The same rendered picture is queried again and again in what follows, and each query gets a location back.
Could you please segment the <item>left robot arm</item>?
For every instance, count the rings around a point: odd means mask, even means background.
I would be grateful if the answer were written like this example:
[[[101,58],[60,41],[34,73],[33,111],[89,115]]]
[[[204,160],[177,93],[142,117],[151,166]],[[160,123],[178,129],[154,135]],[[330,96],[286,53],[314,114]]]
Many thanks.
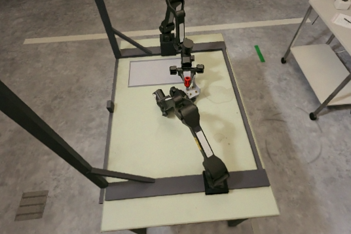
[[[191,55],[194,42],[185,37],[185,0],[165,0],[167,4],[165,19],[161,22],[159,30],[162,34],[162,41],[172,41],[172,31],[176,32],[174,39],[174,48],[181,50],[181,66],[184,64],[192,65],[194,55]],[[176,11],[176,8],[182,4],[181,10]],[[172,6],[172,7],[171,7]],[[175,18],[175,24],[173,22]],[[189,57],[183,57],[189,56]]]

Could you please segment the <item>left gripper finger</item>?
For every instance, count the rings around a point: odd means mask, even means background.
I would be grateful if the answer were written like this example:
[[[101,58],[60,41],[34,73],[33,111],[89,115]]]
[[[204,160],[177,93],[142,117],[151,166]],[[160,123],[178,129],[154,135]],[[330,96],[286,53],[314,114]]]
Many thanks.
[[[178,76],[180,76],[182,78],[183,83],[185,84],[185,78],[184,78],[183,70],[178,70],[177,73],[178,73]]]
[[[191,84],[191,82],[192,82],[192,79],[193,79],[194,75],[196,75],[196,69],[192,69],[192,70],[191,70],[190,84]]]

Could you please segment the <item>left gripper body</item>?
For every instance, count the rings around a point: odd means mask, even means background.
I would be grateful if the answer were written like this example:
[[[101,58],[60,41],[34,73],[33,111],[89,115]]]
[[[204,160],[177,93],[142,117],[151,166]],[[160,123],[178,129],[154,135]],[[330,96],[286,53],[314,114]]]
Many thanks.
[[[177,66],[170,66],[170,75],[176,75],[178,70],[191,71],[192,69],[196,69],[197,73],[203,73],[204,65],[198,64],[195,68],[192,68],[192,65],[190,64],[184,64],[181,68],[177,68]]]

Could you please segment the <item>red and black nut driver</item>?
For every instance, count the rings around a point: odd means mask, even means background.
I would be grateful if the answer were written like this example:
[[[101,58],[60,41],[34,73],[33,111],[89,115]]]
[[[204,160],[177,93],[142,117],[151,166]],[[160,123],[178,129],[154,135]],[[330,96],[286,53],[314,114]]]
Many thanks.
[[[190,77],[186,77],[185,78],[185,84],[184,85],[186,86],[186,90],[188,90],[190,85],[191,85],[190,84],[190,79],[191,79]]]

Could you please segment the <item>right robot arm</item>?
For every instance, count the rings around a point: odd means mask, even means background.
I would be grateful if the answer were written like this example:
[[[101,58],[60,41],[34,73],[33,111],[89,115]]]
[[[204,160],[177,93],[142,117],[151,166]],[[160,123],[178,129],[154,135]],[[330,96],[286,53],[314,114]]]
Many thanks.
[[[187,127],[189,127],[198,148],[204,158],[202,165],[205,169],[205,175],[209,183],[210,189],[224,188],[223,181],[230,175],[225,163],[214,155],[213,150],[200,126],[200,114],[197,106],[192,100],[184,98],[185,93],[178,88],[171,91],[173,96],[163,93],[162,89],[158,89],[153,93],[157,106],[162,112],[162,116],[167,117],[167,112],[173,110],[177,118]],[[186,104],[186,106],[176,110],[179,104]]]

